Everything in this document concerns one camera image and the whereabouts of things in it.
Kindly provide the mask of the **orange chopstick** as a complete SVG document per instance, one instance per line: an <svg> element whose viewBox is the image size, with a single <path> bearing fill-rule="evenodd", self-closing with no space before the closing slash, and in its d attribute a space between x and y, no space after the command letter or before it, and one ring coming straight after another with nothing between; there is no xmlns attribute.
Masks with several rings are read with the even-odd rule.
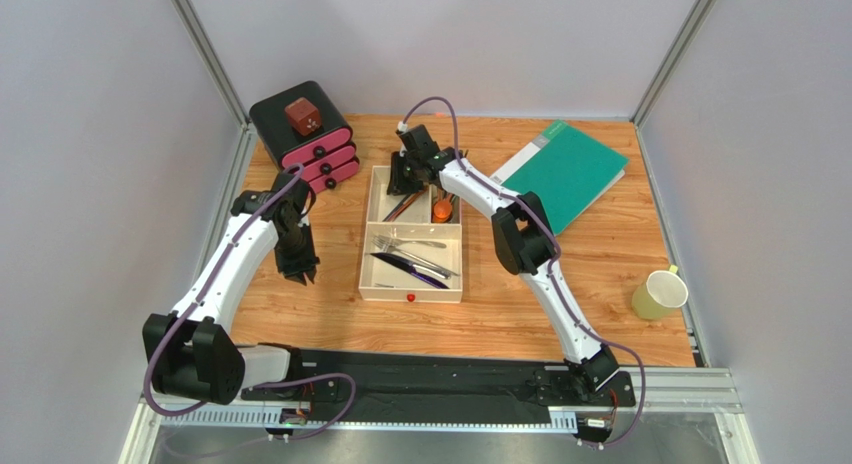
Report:
<svg viewBox="0 0 852 464"><path fill-rule="evenodd" d="M427 223L430 220L430 209L430 194L427 190L424 190L424 194L393 222Z"/></svg>

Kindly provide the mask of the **blue serrated knife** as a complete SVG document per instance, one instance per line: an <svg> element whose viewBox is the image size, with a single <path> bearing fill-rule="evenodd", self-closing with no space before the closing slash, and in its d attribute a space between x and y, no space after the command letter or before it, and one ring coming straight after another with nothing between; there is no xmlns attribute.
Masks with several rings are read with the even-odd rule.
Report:
<svg viewBox="0 0 852 464"><path fill-rule="evenodd" d="M416 268L415 264L412 261L410 261L406 258L396 256L396 255L388 253L388 252L372 252L372 253L370 253L370 256L380 260L381 262L389 264L392 267L394 267L394 268L396 268L400 271L403 271L406 274L408 274L408 275L410 275L410 276L412 276L412 277L414 277L414 278L416 278L416 279L418 279L418 280L420 280L424 283L427 283L434 288L444 289L444 290L448 289L448 286L446 284L444 284L442 281L440 281L439 279L434 278L432 276L426 275L423 272L419 271Z"/></svg>

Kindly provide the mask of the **blue-grey chopstick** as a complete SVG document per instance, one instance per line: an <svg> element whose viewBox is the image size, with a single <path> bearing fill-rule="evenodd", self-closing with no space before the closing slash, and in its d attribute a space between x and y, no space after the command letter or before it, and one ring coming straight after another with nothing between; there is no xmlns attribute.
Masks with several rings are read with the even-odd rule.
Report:
<svg viewBox="0 0 852 464"><path fill-rule="evenodd" d="M402 199L384 218L383 222L393 222L395 221L402 213L404 213L414 202L416 202L422 195L424 194L424 190L421 190L417 193L408 194L404 199Z"/></svg>

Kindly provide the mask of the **silver table knife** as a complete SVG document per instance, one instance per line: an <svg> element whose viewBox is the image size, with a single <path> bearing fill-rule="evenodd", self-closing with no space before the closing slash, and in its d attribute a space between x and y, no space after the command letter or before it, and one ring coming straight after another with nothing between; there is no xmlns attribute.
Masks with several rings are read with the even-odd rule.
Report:
<svg viewBox="0 0 852 464"><path fill-rule="evenodd" d="M443 279L449 279L452 276L452 273L450 271L448 271L445 268L442 268L440 266L434 266L434 265L431 265L431 264L420 263L420 262L413 261L411 259L408 259L408 258L405 258L405 257L402 257L402 256L397 256L397 255L394 255L394 254L392 254L392 257L396 258L398 261L400 261L404 264L410 265L410 266L412 266L412 267L414 267L418 270L427 271L427 272L432 273L433 275L439 276Z"/></svg>

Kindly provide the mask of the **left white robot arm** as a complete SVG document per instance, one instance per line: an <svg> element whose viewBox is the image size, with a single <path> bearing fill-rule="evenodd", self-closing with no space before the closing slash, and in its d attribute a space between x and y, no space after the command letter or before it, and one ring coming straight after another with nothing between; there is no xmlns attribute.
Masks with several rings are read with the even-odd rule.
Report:
<svg viewBox="0 0 852 464"><path fill-rule="evenodd" d="M161 415L156 394L227 405L243 390L285 380L292 350L285 345L238 345L233 321L260 264L274 255L288 281L314 281L320 259L308 218L316 194L292 165L267 191L245 191L233 202L225 234L190 289L166 314L151 314L143 329L148 365L143 395Z"/></svg>

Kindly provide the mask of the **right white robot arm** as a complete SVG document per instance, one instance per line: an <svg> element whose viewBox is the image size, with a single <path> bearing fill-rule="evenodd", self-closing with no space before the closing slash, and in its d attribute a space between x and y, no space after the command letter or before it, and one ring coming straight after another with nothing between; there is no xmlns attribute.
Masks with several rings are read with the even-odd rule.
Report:
<svg viewBox="0 0 852 464"><path fill-rule="evenodd" d="M559 265L560 248L538 196L497 184L458 150L441 149L423 125L400 122L396 134L407 178L458 196L490 220L499 262L533 292L557 334L573 378L586 392L600 392L619 372L619 364L569 289Z"/></svg>

